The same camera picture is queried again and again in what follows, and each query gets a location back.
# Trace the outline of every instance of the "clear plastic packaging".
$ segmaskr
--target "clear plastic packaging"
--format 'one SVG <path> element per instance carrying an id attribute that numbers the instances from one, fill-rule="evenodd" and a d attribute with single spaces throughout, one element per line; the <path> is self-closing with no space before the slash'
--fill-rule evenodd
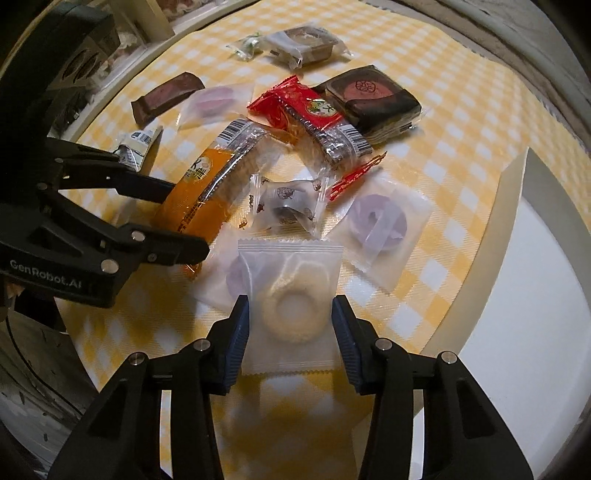
<path id="1" fill-rule="evenodd" d="M 421 119 L 421 104 L 373 65 L 341 73 L 314 88 L 372 145 L 404 133 Z"/>
<path id="2" fill-rule="evenodd" d="M 268 170 L 286 150 L 264 125 L 232 121 L 178 181 L 158 208 L 154 226 L 213 242 L 247 193 L 251 176 Z"/>
<path id="3" fill-rule="evenodd" d="M 373 152 L 355 127 L 297 76 L 267 90 L 248 109 L 295 136 L 301 159 L 317 176 L 341 177 Z"/>
<path id="4" fill-rule="evenodd" d="M 191 285 L 193 297 L 203 303 L 230 313 L 239 295 L 247 295 L 238 257 L 238 239 L 249 238 L 243 230 L 224 223 L 203 268 Z"/>
<path id="5" fill-rule="evenodd" d="M 198 127 L 246 116 L 252 101 L 253 83 L 235 83 L 198 90 L 183 102 L 177 129 Z"/>
<path id="6" fill-rule="evenodd" d="M 328 178 L 274 182 L 256 174 L 251 183 L 253 231 L 299 223 L 313 237 L 320 236 L 330 190 Z"/>
<path id="7" fill-rule="evenodd" d="M 340 365 L 330 314 L 342 254 L 333 242 L 238 241 L 251 312 L 242 373 Z"/>
<path id="8" fill-rule="evenodd" d="M 279 61 L 287 63 L 291 70 L 328 60 L 332 55 L 341 55 L 349 60 L 352 58 L 339 37 L 313 24 L 266 35 L 263 46 Z"/>
<path id="9" fill-rule="evenodd" d="M 345 258 L 390 293 L 432 211 L 433 205 L 420 193 L 373 177 L 327 238 L 343 245 Z"/>
<path id="10" fill-rule="evenodd" d="M 232 42 L 226 45 L 226 47 L 232 50 L 239 60 L 250 61 L 255 55 L 263 52 L 263 39 L 264 37 L 259 32 L 256 32 L 253 35 L 248 35 L 238 41 Z"/>

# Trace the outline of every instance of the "wrapped pastry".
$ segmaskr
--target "wrapped pastry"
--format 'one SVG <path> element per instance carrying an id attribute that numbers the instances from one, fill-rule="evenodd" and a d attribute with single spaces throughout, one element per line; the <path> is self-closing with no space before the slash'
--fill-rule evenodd
<path id="1" fill-rule="evenodd" d="M 353 125 L 297 76 L 267 90 L 248 109 L 295 136 L 302 161 L 318 176 L 340 177 L 373 151 Z"/>
<path id="2" fill-rule="evenodd" d="M 411 128 L 421 104 L 373 65 L 349 70 L 314 88 L 372 145 Z"/>
<path id="3" fill-rule="evenodd" d="M 270 168 L 284 151 L 285 145 L 264 125 L 234 120 L 180 179 L 158 209 L 154 225 L 211 243 L 251 176 Z"/>
<path id="4" fill-rule="evenodd" d="M 341 39 L 316 25 L 302 25 L 266 35 L 264 48 L 291 70 L 310 63 L 328 60 L 333 53 L 351 58 Z"/>

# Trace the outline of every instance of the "label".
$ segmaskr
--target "label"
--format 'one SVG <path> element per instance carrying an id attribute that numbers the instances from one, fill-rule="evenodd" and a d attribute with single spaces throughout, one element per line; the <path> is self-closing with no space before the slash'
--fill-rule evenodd
<path id="1" fill-rule="evenodd" d="M 146 147 L 150 144 L 152 137 L 148 134 L 145 134 L 143 131 L 139 130 L 137 132 L 133 132 L 131 134 L 131 138 L 137 140 L 138 142 L 143 143 Z"/>
<path id="2" fill-rule="evenodd" d="M 227 147 L 230 143 L 236 140 L 238 135 L 240 135 L 240 133 L 242 133 L 242 131 L 251 123 L 252 122 L 246 118 L 237 118 L 236 120 L 233 120 L 223 129 L 222 133 L 217 136 L 216 142 L 222 147 Z"/>
<path id="3" fill-rule="evenodd" d="M 361 135 L 353 125 L 339 125 L 337 129 L 343 132 L 347 137 L 347 140 L 353 145 L 358 157 L 369 155 L 374 151 L 372 146 L 368 144 L 367 140 L 363 138 L 363 135 Z"/>

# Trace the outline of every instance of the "small white packet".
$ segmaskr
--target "small white packet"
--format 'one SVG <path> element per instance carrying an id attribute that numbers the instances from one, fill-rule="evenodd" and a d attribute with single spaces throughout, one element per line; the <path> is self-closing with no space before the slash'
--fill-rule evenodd
<path id="1" fill-rule="evenodd" d="M 326 237 L 343 245 L 345 258 L 391 293 L 432 211 L 419 192 L 373 177 Z"/>
<path id="2" fill-rule="evenodd" d="M 203 262 L 201 272 L 191 284 L 193 297 L 210 307 L 230 313 L 239 295 L 246 295 L 242 263 L 238 257 L 238 239 L 249 238 L 246 232 L 224 223 Z"/>
<path id="3" fill-rule="evenodd" d="M 238 255 L 251 314 L 242 373 L 337 368 L 330 314 L 343 247 L 319 240 L 239 240 Z"/>
<path id="4" fill-rule="evenodd" d="M 177 130 L 246 116 L 252 101 L 253 83 L 234 83 L 198 90 L 183 102 Z"/>
<path id="5" fill-rule="evenodd" d="M 158 125 L 154 129 L 136 130 L 130 134 L 121 135 L 117 139 L 117 149 L 114 152 L 119 157 L 119 163 L 135 172 L 142 171 L 144 160 L 163 129 L 162 125 Z M 145 170 L 142 173 L 148 175 L 149 170 Z"/>
<path id="6" fill-rule="evenodd" d="M 251 184 L 253 231 L 299 223 L 313 237 L 320 236 L 328 203 L 329 178 L 274 182 L 256 174 Z"/>

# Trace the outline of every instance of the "wrapped cookie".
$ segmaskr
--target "wrapped cookie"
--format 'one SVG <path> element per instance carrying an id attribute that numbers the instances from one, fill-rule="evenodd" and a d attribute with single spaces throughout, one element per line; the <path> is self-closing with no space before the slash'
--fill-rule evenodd
<path id="1" fill-rule="evenodd" d="M 314 88 L 372 145 L 395 137 L 421 118 L 421 104 L 373 65 L 341 73 Z"/>
<path id="2" fill-rule="evenodd" d="M 338 368 L 330 314 L 342 254 L 333 242 L 238 241 L 251 314 L 242 373 Z"/>
<path id="3" fill-rule="evenodd" d="M 268 181 L 260 174 L 252 178 L 252 224 L 254 231 L 299 223 L 310 235 L 318 237 L 328 203 L 330 181 Z"/>
<path id="4" fill-rule="evenodd" d="M 264 125 L 232 121 L 193 162 L 158 209 L 154 226 L 213 242 L 248 191 L 250 178 L 285 152 Z"/>
<path id="5" fill-rule="evenodd" d="M 348 60 L 352 57 L 339 37 L 313 24 L 266 35 L 262 45 L 280 62 L 286 63 L 291 70 L 328 60 L 332 55 L 340 55 Z"/>
<path id="6" fill-rule="evenodd" d="M 318 176 L 341 177 L 373 152 L 355 127 L 297 76 L 267 90 L 248 109 L 295 136 L 302 161 Z"/>
<path id="7" fill-rule="evenodd" d="M 345 258 L 391 293 L 432 211 L 419 192 L 373 177 L 326 238 L 343 245 Z"/>

